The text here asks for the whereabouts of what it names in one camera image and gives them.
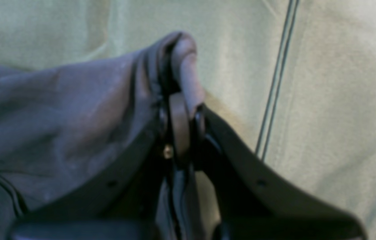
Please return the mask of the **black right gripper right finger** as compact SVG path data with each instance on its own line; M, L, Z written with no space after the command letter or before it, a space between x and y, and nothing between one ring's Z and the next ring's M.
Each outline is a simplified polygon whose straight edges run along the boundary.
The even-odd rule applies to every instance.
M201 169L221 217L214 240L367 240L357 217L296 187L268 167L206 105L196 114Z

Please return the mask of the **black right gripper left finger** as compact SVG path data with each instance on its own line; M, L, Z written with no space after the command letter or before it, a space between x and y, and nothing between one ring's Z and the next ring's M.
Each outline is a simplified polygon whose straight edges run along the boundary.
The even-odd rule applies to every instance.
M86 184L17 220L10 240L176 240L171 178L190 148L183 94Z

